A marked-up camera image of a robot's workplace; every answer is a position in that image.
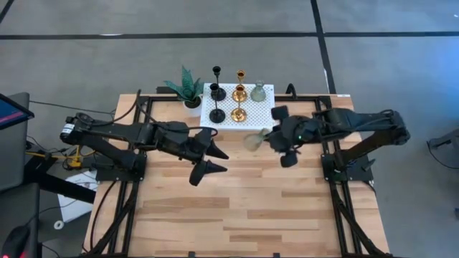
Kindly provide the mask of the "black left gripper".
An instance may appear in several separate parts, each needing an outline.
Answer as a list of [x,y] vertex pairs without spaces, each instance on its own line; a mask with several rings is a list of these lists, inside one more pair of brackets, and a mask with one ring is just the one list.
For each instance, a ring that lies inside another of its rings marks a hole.
[[[204,153],[207,156],[224,160],[230,158],[217,147],[212,139],[211,128],[190,128],[186,123],[179,121],[154,123],[149,150],[162,151],[188,161],[200,161],[203,159]],[[189,183],[198,186],[205,175],[226,171],[227,168],[211,161],[200,161],[191,171]]]

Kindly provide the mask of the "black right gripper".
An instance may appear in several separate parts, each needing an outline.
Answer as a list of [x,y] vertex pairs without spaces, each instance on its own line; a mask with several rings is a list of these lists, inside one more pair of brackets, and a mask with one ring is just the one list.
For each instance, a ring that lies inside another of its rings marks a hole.
[[275,152],[284,153],[280,157],[283,168],[290,168],[298,163],[296,148],[321,142],[317,120],[299,115],[289,116],[286,105],[272,108],[271,115],[273,120],[280,120],[280,123],[268,134],[268,142]]

